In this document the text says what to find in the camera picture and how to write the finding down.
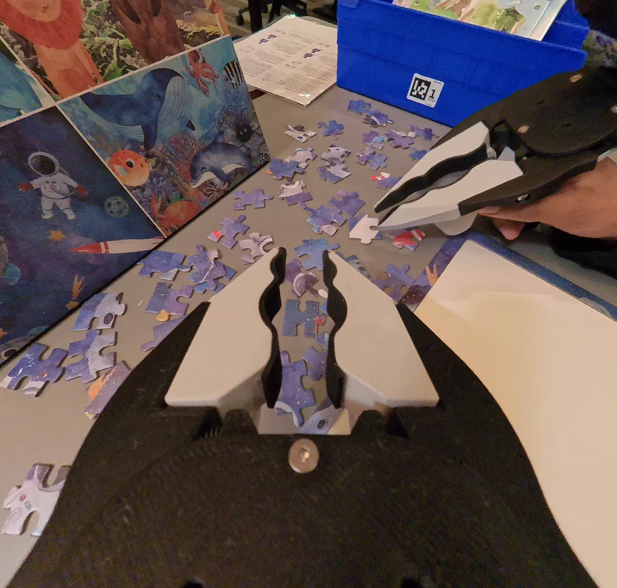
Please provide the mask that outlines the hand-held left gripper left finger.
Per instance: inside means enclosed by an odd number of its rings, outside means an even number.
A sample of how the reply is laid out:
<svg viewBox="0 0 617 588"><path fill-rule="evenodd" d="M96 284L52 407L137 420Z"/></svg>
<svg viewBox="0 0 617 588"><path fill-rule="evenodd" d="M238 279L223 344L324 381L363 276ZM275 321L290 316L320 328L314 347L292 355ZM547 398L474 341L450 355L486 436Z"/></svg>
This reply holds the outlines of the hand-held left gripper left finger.
<svg viewBox="0 0 617 588"><path fill-rule="evenodd" d="M166 393L171 407L214 407L220 416L274 408L282 386L273 320L282 307L286 249L275 247L210 299Z"/></svg>

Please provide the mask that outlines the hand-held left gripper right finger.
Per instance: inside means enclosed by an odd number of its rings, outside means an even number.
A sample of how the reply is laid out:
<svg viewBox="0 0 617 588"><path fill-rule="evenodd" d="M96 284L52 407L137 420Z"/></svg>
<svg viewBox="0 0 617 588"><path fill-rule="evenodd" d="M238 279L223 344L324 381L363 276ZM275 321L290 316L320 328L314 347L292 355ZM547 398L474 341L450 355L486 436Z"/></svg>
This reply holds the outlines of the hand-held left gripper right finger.
<svg viewBox="0 0 617 588"><path fill-rule="evenodd" d="M323 253L329 333L326 388L353 428L364 411L436 407L437 391L395 301L334 252Z"/></svg>

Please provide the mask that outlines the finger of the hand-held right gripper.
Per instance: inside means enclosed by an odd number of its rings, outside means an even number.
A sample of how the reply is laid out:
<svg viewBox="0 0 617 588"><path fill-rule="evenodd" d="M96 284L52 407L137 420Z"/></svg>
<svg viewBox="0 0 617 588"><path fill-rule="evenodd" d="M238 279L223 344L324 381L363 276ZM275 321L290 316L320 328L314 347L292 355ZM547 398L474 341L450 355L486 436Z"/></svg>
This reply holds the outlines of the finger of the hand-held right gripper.
<svg viewBox="0 0 617 588"><path fill-rule="evenodd" d="M461 211L459 204L499 185L512 181L523 174L513 161L487 160L471 168L458 181L438 189L430 189L421 198L399 205L392 213L383 217L380 229L399 229L425 224L451 222L447 234L468 229L478 211Z"/></svg>
<svg viewBox="0 0 617 588"><path fill-rule="evenodd" d="M432 148L374 206L376 213L389 212L412 201L417 193L435 188L438 180L454 173L464 173L486 160L496 158L490 144L490 130L483 122L456 131L449 140Z"/></svg>

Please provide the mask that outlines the red striped puzzle piece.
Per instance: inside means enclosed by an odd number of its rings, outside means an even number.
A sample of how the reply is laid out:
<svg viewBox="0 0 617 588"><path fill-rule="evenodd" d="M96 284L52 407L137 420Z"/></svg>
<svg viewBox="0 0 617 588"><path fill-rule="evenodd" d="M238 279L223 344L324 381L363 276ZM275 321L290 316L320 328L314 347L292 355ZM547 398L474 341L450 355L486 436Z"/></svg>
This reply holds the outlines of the red striped puzzle piece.
<svg viewBox="0 0 617 588"><path fill-rule="evenodd" d="M409 251L414 251L419 244L424 240L426 234L418 229L401 231L397 230L393 232L392 244L399 250L407 249Z"/></svg>

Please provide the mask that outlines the white blue rocket puzzle piece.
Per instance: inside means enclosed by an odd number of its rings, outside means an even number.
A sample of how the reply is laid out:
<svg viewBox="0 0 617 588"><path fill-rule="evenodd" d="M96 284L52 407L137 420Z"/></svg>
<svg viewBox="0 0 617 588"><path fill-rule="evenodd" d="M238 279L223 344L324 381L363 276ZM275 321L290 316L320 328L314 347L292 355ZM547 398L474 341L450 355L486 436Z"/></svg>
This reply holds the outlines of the white blue rocket puzzle piece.
<svg viewBox="0 0 617 588"><path fill-rule="evenodd" d="M349 238L359 240L368 245L373 240L381 240L382 235L378 226L378 218L363 214L349 218Z"/></svg>

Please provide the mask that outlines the purple puzzle pieces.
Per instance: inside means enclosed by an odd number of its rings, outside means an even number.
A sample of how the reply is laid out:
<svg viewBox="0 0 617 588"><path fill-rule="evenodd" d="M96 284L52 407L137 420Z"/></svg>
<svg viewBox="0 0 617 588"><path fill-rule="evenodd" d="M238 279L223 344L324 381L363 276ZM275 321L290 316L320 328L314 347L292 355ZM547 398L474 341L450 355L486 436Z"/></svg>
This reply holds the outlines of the purple puzzle pieces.
<svg viewBox="0 0 617 588"><path fill-rule="evenodd" d="M349 218L374 217L374 204L398 177L449 130L418 114L334 88L301 107L265 94L255 103L272 158L297 148L316 158L290 183L266 168L240 183L204 213L148 253L62 324L1 369L1 563L11 574L41 532L45 510L58 500L64 481L52 482L75 457L107 401L151 353L170 362L162 341L195 307L224 290L275 247L286 249L293 271L280 286L282 308L273 324L283 369L281 415L263 404L260 432L343 433L345 409L320 409L326 285L317 267L328 246L361 266L393 300L414 283L415 251L392 244L393 232L364 245L349 238Z"/></svg>

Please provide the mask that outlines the white puzzle frame blue border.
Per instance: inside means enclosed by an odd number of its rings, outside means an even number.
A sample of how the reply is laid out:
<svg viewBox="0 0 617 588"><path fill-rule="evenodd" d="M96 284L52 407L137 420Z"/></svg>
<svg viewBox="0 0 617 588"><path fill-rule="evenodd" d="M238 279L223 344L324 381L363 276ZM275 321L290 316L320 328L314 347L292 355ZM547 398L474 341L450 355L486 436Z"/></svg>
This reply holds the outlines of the white puzzle frame blue border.
<svg viewBox="0 0 617 588"><path fill-rule="evenodd" d="M616 587L616 281L490 237L427 236L411 254L416 315L509 419L569 545Z"/></svg>

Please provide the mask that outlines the person's right forearm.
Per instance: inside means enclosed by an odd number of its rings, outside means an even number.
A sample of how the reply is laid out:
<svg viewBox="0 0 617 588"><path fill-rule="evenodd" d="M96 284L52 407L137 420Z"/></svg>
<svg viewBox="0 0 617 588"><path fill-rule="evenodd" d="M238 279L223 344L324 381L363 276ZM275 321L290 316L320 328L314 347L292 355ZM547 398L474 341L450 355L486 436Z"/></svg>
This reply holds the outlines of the person's right forearm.
<svg viewBox="0 0 617 588"><path fill-rule="evenodd" d="M550 243L561 258L616 279L615 238L580 237L552 228Z"/></svg>

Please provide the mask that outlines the person's right hand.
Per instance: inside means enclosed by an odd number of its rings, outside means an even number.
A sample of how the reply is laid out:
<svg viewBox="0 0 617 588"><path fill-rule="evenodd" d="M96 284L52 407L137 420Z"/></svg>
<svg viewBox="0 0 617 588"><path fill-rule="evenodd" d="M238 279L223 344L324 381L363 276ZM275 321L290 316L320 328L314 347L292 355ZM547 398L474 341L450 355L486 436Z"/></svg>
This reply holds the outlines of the person's right hand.
<svg viewBox="0 0 617 588"><path fill-rule="evenodd" d="M491 206L479 211L509 240L526 224L539 222L568 234L592 239L616 238L616 163L605 158L567 182L554 194L523 206Z"/></svg>

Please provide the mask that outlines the black white square tag sticker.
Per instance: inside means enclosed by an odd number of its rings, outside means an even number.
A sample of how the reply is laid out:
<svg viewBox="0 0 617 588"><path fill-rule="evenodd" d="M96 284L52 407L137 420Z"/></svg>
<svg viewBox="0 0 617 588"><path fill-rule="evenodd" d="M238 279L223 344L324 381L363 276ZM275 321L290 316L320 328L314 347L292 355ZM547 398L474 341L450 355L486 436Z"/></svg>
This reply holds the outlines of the black white square tag sticker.
<svg viewBox="0 0 617 588"><path fill-rule="evenodd" d="M443 90L444 83L426 75L414 73L407 99L417 104L434 108Z"/></svg>

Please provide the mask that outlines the blue plastic bin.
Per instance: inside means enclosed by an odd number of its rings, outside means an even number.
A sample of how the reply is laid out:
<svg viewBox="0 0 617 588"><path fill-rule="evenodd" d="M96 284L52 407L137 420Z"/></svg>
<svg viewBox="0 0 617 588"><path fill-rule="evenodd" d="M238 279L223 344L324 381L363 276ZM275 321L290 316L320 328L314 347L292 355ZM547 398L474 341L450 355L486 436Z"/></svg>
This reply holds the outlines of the blue plastic bin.
<svg viewBox="0 0 617 588"><path fill-rule="evenodd" d="M586 21L568 0L541 41L393 4L338 0L337 84L455 126L483 107L586 60ZM414 73L444 83L434 108L407 99Z"/></svg>

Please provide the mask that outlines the white instruction sheet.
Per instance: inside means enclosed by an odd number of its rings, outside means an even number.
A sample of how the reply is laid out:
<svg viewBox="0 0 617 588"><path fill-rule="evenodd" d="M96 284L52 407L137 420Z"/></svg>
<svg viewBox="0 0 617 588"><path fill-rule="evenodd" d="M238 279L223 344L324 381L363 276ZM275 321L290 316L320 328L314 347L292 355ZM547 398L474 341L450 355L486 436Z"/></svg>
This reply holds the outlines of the white instruction sheet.
<svg viewBox="0 0 617 588"><path fill-rule="evenodd" d="M302 106L337 79L337 28L311 17L287 15L235 42L248 86Z"/></svg>

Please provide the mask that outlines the four-picture animal picture board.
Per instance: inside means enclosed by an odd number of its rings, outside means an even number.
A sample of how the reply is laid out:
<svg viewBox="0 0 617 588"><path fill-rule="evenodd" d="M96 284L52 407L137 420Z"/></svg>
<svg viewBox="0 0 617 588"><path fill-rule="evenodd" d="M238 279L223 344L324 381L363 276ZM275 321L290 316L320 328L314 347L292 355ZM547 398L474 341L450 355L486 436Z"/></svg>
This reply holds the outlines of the four-picture animal picture board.
<svg viewBox="0 0 617 588"><path fill-rule="evenodd" d="M219 0L1 0L1 363L269 159Z"/></svg>

